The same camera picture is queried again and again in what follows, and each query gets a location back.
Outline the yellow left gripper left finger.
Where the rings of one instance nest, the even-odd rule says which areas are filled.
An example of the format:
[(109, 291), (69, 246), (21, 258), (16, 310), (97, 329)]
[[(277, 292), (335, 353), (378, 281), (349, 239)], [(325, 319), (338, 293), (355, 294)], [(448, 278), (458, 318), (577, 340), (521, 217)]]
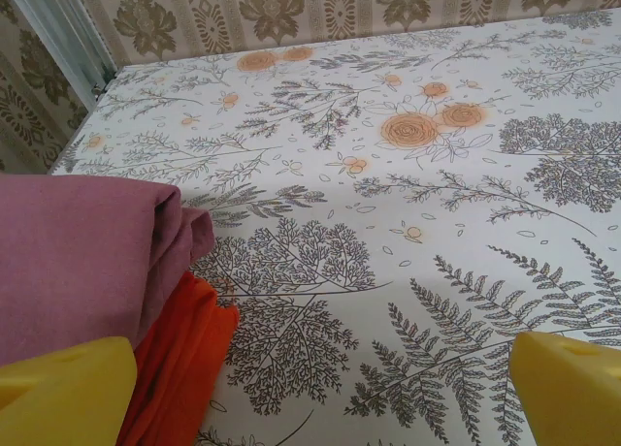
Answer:
[(136, 379), (124, 337), (0, 366), (0, 446), (115, 446)]

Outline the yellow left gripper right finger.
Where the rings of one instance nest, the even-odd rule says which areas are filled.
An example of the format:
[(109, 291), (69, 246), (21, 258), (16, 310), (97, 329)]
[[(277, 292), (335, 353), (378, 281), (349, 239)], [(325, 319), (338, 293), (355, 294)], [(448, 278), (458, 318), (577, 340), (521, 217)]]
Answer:
[(621, 446), (621, 350), (521, 333), (509, 374), (537, 446)]

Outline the red-orange folded t-shirt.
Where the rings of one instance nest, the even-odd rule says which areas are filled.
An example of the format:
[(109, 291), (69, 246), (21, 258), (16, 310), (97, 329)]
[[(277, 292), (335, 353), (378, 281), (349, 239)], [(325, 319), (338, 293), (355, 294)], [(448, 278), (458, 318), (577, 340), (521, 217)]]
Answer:
[(240, 320), (186, 272), (134, 352), (137, 381), (116, 446), (193, 446)]

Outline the floral patterned tablecloth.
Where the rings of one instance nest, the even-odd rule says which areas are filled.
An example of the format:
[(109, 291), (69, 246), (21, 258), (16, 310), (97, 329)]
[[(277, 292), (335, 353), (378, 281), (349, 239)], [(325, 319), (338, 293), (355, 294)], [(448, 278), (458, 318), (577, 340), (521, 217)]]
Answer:
[(536, 446), (515, 336), (621, 346), (621, 8), (128, 66), (53, 170), (211, 214), (196, 446)]

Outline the aluminium frame post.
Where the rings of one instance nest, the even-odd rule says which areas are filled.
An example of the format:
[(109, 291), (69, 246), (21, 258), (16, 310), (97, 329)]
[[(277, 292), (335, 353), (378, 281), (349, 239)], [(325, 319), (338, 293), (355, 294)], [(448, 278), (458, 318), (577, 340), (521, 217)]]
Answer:
[(82, 0), (14, 0), (88, 110), (117, 67)]

